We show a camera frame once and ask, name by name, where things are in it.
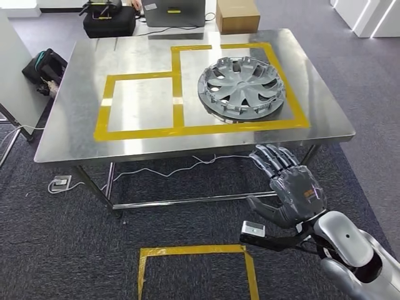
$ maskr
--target metal stand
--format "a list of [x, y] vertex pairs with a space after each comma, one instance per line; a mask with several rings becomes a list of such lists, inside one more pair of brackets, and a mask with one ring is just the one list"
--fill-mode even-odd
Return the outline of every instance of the metal stand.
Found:
[[83, 181], [86, 186], [88, 186], [91, 191], [92, 191], [97, 199], [100, 200], [104, 204], [104, 206], [113, 215], [115, 215], [116, 218], [121, 218], [122, 216], [122, 213], [120, 211], [113, 211], [112, 210], [112, 203], [109, 200], [109, 198], [106, 197], [105, 194], [103, 194], [100, 189], [99, 189], [94, 182], [93, 182], [88, 173], [86, 173], [85, 170], [82, 166], [76, 166], [73, 167], [73, 170], [82, 180]]
[[301, 161], [300, 164], [303, 165], [308, 165], [314, 156], [315, 156], [318, 151], [321, 148], [321, 145], [312, 145], [311, 146], [309, 151], [304, 156], [304, 158]]
[[[301, 164], [309, 163], [315, 154], [319, 150], [320, 145], [312, 145], [306, 156], [302, 160]], [[249, 195], [254, 195], [258, 198], [266, 198], [277, 196], [275, 192], [254, 192], [249, 194], [235, 194], [235, 195], [226, 195], [226, 196], [212, 196], [212, 197], [198, 197], [191, 199], [179, 199], [179, 200], [167, 200], [167, 201], [154, 201], [154, 202], [140, 202], [140, 203], [126, 203], [126, 204], [112, 204], [111, 202], [111, 193], [112, 188], [112, 182], [114, 180], [114, 171], [115, 170], [115, 164], [112, 162], [109, 171], [109, 177], [107, 179], [107, 186], [105, 194], [93, 182], [88, 173], [86, 173], [82, 166], [73, 167], [74, 170], [87, 185], [91, 191], [92, 191], [97, 198], [104, 204], [105, 207], [109, 209], [111, 213], [117, 218], [121, 218], [122, 212], [122, 209], [133, 209], [133, 208], [149, 208], [156, 206], [168, 206], [174, 204], [188, 204], [188, 203], [198, 203], [198, 202], [216, 202], [216, 201], [227, 201], [227, 200], [240, 200], [245, 199]]]
[[2, 155], [2, 158], [0, 159], [0, 168], [2, 168], [3, 166], [3, 164], [6, 161], [7, 157], [11, 151], [11, 149], [14, 147], [14, 145], [15, 144], [15, 142], [17, 141], [17, 138], [18, 138], [20, 133], [21, 133], [21, 129], [20, 128], [17, 130], [14, 134], [13, 138], [8, 143], [8, 146], [7, 147], [7, 149], [5, 149], [5, 152], [3, 153], [3, 155]]
[[[18, 128], [20, 126], [20, 123], [17, 122], [9, 111], [6, 110], [6, 108], [2, 106], [2, 104], [0, 104], [0, 113], [5, 117], [5, 119], [0, 119], [0, 124], [11, 124], [14, 125], [15, 128]], [[7, 157], [14, 147], [20, 133], [23, 134], [28, 142], [32, 141], [33, 139], [33, 136], [27, 132], [25, 128], [19, 128], [8, 143], [8, 145], [5, 149], [5, 152], [0, 157], [0, 168], [2, 168], [3, 164], [6, 161]]]

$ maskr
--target metal table leg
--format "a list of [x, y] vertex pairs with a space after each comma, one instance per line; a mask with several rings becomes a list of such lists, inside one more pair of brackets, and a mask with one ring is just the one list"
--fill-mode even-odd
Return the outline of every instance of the metal table leg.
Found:
[[318, 153], [318, 151], [321, 148], [321, 145], [312, 145], [309, 148], [309, 150], [304, 156], [304, 158], [301, 161], [300, 164], [307, 165], [309, 164], [315, 154]]
[[104, 204], [105, 207], [109, 209], [112, 214], [117, 218], [121, 218], [122, 213], [120, 211], [112, 210], [112, 203], [109, 201], [105, 194], [99, 189], [94, 182], [93, 182], [88, 173], [82, 166], [73, 167], [73, 170], [76, 172], [86, 186], [88, 186], [92, 193], [94, 193], [97, 199], [100, 200]]
[[111, 199], [112, 182], [114, 180], [114, 170], [115, 170], [115, 164], [112, 162], [110, 164], [110, 170], [109, 171], [109, 177], [107, 178], [107, 187], [106, 187], [106, 197]]
[[17, 138], [20, 135], [20, 132], [21, 130], [18, 129], [14, 134], [13, 138], [10, 141], [5, 152], [2, 156], [0, 160], [0, 168], [2, 168], [5, 161], [6, 161], [7, 157], [8, 156], [10, 151], [11, 151], [11, 149], [14, 147], [14, 145], [17, 141]]
[[[301, 164], [309, 163], [318, 151], [321, 148], [321, 145], [312, 145], [302, 160]], [[122, 216], [121, 211], [123, 209], [134, 209], [134, 208], [149, 208], [157, 206], [168, 206], [174, 204], [189, 204], [189, 203], [201, 203], [201, 202], [215, 202], [215, 201], [229, 201], [229, 200], [239, 200], [245, 199], [249, 195], [254, 195], [258, 198], [268, 198], [277, 196], [275, 192], [256, 192], [250, 194], [235, 194], [235, 195], [225, 195], [225, 196], [213, 196], [213, 197], [198, 197], [192, 199], [179, 199], [179, 200], [167, 200], [167, 201], [154, 201], [154, 202], [139, 202], [139, 203], [125, 203], [125, 204], [112, 204], [110, 201], [110, 196], [112, 188], [112, 182], [114, 180], [114, 171], [115, 170], [115, 164], [112, 162], [109, 171], [109, 177], [107, 179], [107, 185], [105, 194], [100, 191], [94, 182], [93, 182], [89, 175], [88, 175], [82, 166], [75, 167], [75, 171], [88, 186], [92, 192], [94, 192], [97, 198], [103, 202], [106, 207], [109, 211], [112, 212], [117, 218]]]

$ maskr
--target electrical outlet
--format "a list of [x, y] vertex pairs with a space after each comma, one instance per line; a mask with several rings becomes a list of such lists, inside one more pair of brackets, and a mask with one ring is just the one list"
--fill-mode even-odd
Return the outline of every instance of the electrical outlet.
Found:
[[58, 192], [69, 189], [71, 178], [72, 178], [71, 175], [54, 176], [54, 182], [50, 187], [50, 190], [52, 192]]

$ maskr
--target robotic hand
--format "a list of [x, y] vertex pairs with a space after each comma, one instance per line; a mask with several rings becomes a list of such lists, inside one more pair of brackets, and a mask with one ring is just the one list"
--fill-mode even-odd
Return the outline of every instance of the robotic hand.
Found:
[[272, 145], [256, 148], [257, 152], [250, 156], [271, 179], [269, 186], [282, 206], [272, 207], [248, 196], [251, 208], [281, 228], [300, 224], [301, 230], [294, 237], [269, 237], [263, 225], [245, 221], [241, 241], [274, 251], [295, 248], [309, 252], [297, 245], [311, 237], [322, 258], [322, 270], [343, 293], [357, 300], [400, 299], [398, 261], [344, 214], [328, 211], [318, 183], [288, 150]]

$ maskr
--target laptop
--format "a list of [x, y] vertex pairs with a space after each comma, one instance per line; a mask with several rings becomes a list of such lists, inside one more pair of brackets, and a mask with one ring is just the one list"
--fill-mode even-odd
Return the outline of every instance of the laptop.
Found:
[[203, 27], [206, 0], [142, 0], [149, 27]]

